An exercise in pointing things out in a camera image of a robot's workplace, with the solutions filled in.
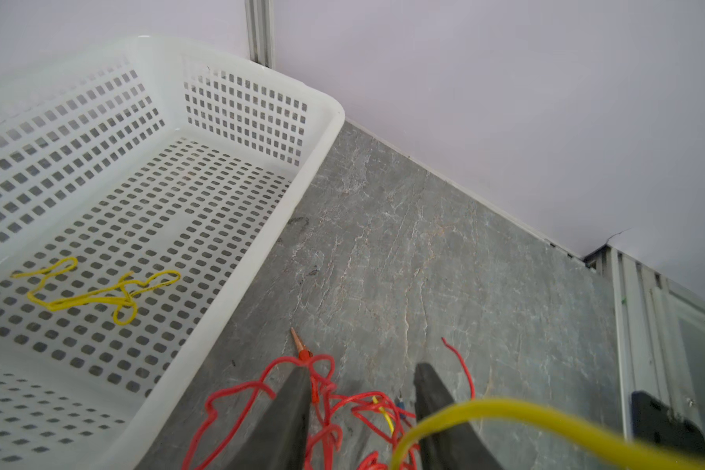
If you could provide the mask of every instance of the gray tabletop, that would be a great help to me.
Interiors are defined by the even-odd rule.
[[[334,356],[344,394],[381,390],[412,410],[415,364],[427,361],[466,400],[443,336],[465,357],[479,397],[534,401],[621,429],[609,283],[349,123],[139,468],[179,468],[206,397],[294,355],[290,326],[313,352]],[[288,372],[268,383],[277,390]],[[248,395],[219,402],[195,462],[226,436]],[[267,405],[257,401],[210,468],[226,465]],[[372,450],[389,460],[383,440],[350,413],[335,417],[345,432],[335,468],[355,468]],[[507,469],[603,467],[535,428],[475,427]]]

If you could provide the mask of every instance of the perforated basket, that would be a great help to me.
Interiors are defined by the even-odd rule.
[[[128,38],[0,81],[0,468],[132,468],[224,328],[344,120],[273,70]],[[174,269],[137,299],[46,299]]]

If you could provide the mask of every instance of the tangled red wire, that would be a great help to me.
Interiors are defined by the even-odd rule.
[[[474,400],[475,387],[473,385],[473,378],[470,376],[470,371],[468,371],[468,366],[462,359],[461,354],[452,345],[447,343],[446,339],[442,338],[441,340],[443,341],[446,347],[448,347],[452,352],[457,355],[457,359],[459,359],[462,369],[465,371],[465,375],[468,377],[468,382],[470,383],[470,399]],[[317,372],[316,368],[314,367],[314,364],[319,361],[329,361],[329,372],[327,372],[326,376],[319,374],[319,372]],[[261,377],[258,381],[245,382],[240,385],[236,385],[235,387],[217,390],[216,392],[209,395],[206,401],[207,419],[204,420],[204,422],[198,427],[196,433],[193,435],[193,438],[191,439],[191,444],[190,446],[188,446],[186,458],[183,459],[183,465],[181,467],[181,470],[188,470],[190,468],[191,461],[193,460],[193,456],[195,455],[196,449],[198,448],[198,442],[201,440],[201,437],[204,435],[206,430],[212,425],[212,423],[214,423],[214,421],[218,417],[217,411],[214,409],[213,405],[214,400],[223,398],[225,396],[234,395],[235,393],[242,392],[246,389],[253,389],[250,400],[248,400],[245,409],[243,409],[243,412],[240,413],[240,416],[235,422],[235,425],[233,425],[229,434],[227,434],[227,437],[225,437],[225,439],[219,444],[219,446],[217,446],[216,449],[214,449],[214,451],[212,451],[212,453],[207,456],[204,462],[202,462],[195,468],[195,470],[203,470],[204,468],[206,468],[207,465],[212,463],[212,461],[216,459],[216,456],[218,456],[219,453],[225,449],[227,444],[229,444],[230,440],[232,440],[232,438],[235,436],[235,433],[240,428],[240,425],[245,420],[251,407],[253,407],[253,403],[259,396],[259,392],[265,392],[267,395],[269,395],[269,398],[274,399],[274,391],[272,391],[272,389],[269,388],[269,386],[264,383],[264,381],[266,380],[266,377],[269,375],[271,370],[274,369],[276,365],[281,364],[283,362],[290,362],[295,365],[300,365],[301,367],[308,367],[311,373],[311,380],[316,381],[316,383],[319,385],[320,401],[323,405],[323,414],[319,409],[319,404],[316,403],[313,405],[313,407],[314,412],[316,414],[316,418],[319,420],[319,424],[321,425],[321,430],[313,436],[309,436],[307,440],[306,455],[304,461],[305,470],[312,470],[312,467],[310,466],[310,461],[313,457],[313,448],[320,442],[322,445],[322,452],[324,456],[324,469],[331,470],[332,465],[334,463],[334,450],[339,451],[340,447],[342,446],[343,436],[342,428],[340,428],[336,424],[333,424],[331,422],[331,418],[334,416],[334,413],[339,411],[339,409],[343,408],[347,404],[356,405],[350,409],[352,415],[361,420],[368,428],[371,429],[371,431],[375,432],[377,435],[381,436],[382,439],[388,442],[389,445],[392,446],[392,450],[395,449],[397,444],[399,444],[400,439],[402,439],[402,436],[404,436],[404,426],[408,428],[413,427],[413,425],[410,424],[408,418],[415,418],[415,415],[412,414],[410,411],[405,411],[397,407],[395,402],[390,399],[385,393],[366,392],[352,396],[345,396],[334,393],[334,391],[337,390],[337,384],[331,381],[331,375],[334,373],[334,358],[332,358],[328,354],[319,354],[305,361],[296,359],[294,357],[279,357],[272,361],[267,366],[267,368],[264,369],[264,372],[261,374]],[[374,397],[376,397],[378,403],[373,402]],[[382,409],[389,416],[389,418],[392,420],[392,424],[394,425],[394,433],[390,436],[387,435],[381,429],[379,429],[377,426],[375,426],[369,419],[367,419],[363,415],[363,412],[365,411],[372,411],[376,414],[379,414],[381,413]],[[410,457],[409,462],[403,462],[401,468],[403,468],[404,470],[416,470],[415,450],[417,449],[418,445],[414,445],[408,450],[408,455]],[[386,470],[388,465],[386,465],[385,463],[380,463],[378,459],[378,451],[370,453],[363,459],[360,465],[358,465],[358,470]]]

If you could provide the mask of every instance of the black plastic object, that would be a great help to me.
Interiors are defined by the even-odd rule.
[[[310,371],[296,367],[225,470],[301,470],[310,410]]]
[[[415,367],[415,415],[420,421],[454,403],[431,364]],[[501,470],[469,423],[458,424],[420,440],[420,459],[425,470]]]
[[[631,397],[634,437],[650,444],[705,457],[705,438],[695,423],[678,419],[662,401],[647,392]]]

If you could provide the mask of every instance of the copper tip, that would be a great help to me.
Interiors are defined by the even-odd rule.
[[[292,341],[295,342],[295,349],[297,349],[298,352],[300,353],[302,350],[305,349],[305,344],[303,344],[303,342],[300,339],[300,336],[298,336],[298,334],[295,332],[294,328],[290,328],[290,332],[292,333]]]

